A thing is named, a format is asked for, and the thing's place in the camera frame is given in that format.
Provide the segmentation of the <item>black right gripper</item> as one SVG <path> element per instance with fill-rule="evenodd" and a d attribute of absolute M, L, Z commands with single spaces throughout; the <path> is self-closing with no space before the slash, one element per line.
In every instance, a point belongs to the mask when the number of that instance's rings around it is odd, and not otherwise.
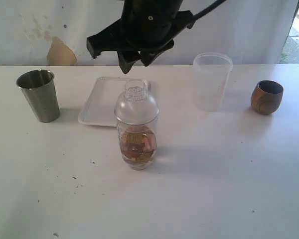
<path fill-rule="evenodd" d="M 137 61 L 147 67 L 174 46 L 174 38 L 193 26 L 191 11 L 180 11 L 180 0 L 127 0 L 122 16 L 99 33 L 89 36 L 92 58 L 102 52 L 117 52 L 124 74 Z"/>

